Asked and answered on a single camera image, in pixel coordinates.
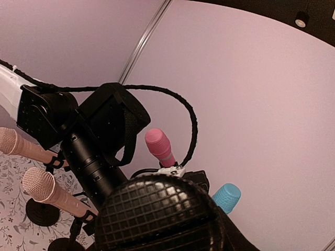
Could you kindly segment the black microphone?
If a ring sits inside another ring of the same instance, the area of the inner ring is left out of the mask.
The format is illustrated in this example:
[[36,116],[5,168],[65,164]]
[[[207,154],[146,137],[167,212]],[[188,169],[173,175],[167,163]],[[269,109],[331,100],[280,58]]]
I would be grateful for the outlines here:
[[223,250],[219,208],[185,179],[132,179],[104,201],[95,223],[97,250]]

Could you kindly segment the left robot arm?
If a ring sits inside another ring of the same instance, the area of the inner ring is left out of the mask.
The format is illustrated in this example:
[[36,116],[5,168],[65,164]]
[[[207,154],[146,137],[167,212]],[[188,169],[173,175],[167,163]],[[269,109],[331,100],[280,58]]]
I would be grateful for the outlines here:
[[169,89],[120,83],[59,87],[35,80],[5,61],[1,61],[1,69],[9,73],[1,91],[3,108],[13,111],[17,126],[45,150],[60,145],[61,156],[96,208],[127,180],[121,167],[132,161],[137,135],[151,121],[131,93],[133,89],[162,92],[185,106],[192,137],[183,164],[193,156],[198,136],[196,115],[182,96]]

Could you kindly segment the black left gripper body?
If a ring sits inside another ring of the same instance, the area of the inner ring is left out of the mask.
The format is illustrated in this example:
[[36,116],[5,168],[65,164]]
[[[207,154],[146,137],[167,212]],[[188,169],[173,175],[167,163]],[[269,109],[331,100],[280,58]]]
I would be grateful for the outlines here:
[[[144,168],[144,169],[138,170],[135,173],[133,173],[131,175],[130,179],[134,179],[134,178],[141,177],[141,176],[156,174],[158,170],[159,169],[157,169],[157,168]],[[200,170],[200,171],[196,171],[196,172],[193,172],[193,171],[187,172],[186,171],[185,175],[182,178],[195,183],[196,185],[201,187],[202,190],[209,193],[209,180],[208,180],[204,170]]]

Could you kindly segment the black round stand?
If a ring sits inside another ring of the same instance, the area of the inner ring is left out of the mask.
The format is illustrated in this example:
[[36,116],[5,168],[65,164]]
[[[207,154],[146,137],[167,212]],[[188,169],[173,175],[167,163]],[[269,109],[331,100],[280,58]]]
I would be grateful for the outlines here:
[[92,211],[87,210],[87,212],[82,217],[74,217],[72,225],[70,227],[70,236],[62,237],[53,240],[47,251],[60,251],[60,250],[69,250],[69,251],[81,251],[86,250],[83,245],[81,245],[76,239],[79,236],[82,226],[84,224],[84,231],[87,235],[94,234],[95,230],[95,215]]
[[[55,169],[63,167],[64,160],[59,160],[53,156],[51,161],[44,164],[46,171],[53,175]],[[26,216],[38,226],[49,227],[56,224],[60,217],[60,209],[50,204],[36,202],[33,198],[26,203]]]

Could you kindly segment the pink microphone on straight stand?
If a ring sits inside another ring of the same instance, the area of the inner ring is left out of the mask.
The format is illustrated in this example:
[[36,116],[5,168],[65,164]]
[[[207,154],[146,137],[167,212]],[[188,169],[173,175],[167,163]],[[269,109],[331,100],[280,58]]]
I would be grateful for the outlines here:
[[151,129],[145,134],[149,152],[158,159],[164,168],[175,166],[176,159],[172,153],[171,142],[161,129]]

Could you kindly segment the ceiling spot lamp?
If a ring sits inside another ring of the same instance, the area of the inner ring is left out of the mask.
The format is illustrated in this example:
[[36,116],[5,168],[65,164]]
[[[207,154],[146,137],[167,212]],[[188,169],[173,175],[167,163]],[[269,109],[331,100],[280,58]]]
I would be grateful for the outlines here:
[[297,12],[294,23],[298,28],[306,28],[310,20],[310,0],[306,2],[304,10]]

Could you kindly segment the blue microphone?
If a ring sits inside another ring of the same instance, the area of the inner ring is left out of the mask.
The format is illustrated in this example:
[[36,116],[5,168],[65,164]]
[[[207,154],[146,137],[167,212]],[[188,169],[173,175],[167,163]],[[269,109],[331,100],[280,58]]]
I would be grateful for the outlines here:
[[224,184],[213,196],[212,199],[225,214],[233,211],[241,198],[241,190],[234,184]]

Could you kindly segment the beige microphone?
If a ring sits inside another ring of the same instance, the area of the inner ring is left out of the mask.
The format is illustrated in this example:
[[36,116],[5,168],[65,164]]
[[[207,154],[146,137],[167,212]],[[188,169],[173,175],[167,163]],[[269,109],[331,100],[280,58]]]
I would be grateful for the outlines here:
[[91,221],[98,211],[62,189],[55,177],[38,167],[28,169],[22,179],[24,190],[39,203],[50,204],[69,214]]
[[1,152],[7,155],[19,155],[35,161],[49,164],[57,154],[44,150],[40,145],[34,144],[21,135],[16,130],[1,127]]

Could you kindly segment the aluminium left corner post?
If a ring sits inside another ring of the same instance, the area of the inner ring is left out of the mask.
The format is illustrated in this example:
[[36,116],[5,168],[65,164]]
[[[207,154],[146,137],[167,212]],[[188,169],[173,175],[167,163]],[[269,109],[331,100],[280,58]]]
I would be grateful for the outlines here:
[[143,34],[141,35],[140,39],[138,40],[135,48],[133,49],[122,73],[118,80],[118,82],[122,85],[126,84],[133,68],[135,67],[138,59],[140,58],[141,53],[145,49],[147,43],[149,42],[151,36],[153,35],[154,31],[158,27],[160,21],[163,19],[164,15],[170,8],[173,0],[164,0],[162,4],[159,6],[158,10],[148,23],[146,29],[144,30]]

